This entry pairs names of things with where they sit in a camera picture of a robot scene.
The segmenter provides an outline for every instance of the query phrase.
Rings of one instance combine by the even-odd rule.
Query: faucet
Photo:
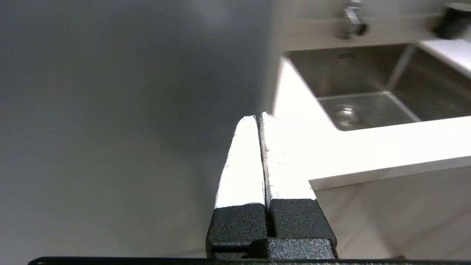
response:
[[[349,0],[343,14],[345,22],[343,24],[341,37],[344,39],[350,39],[352,34],[362,36],[365,34],[368,25],[363,23],[360,19],[360,12],[362,9],[361,0]]]

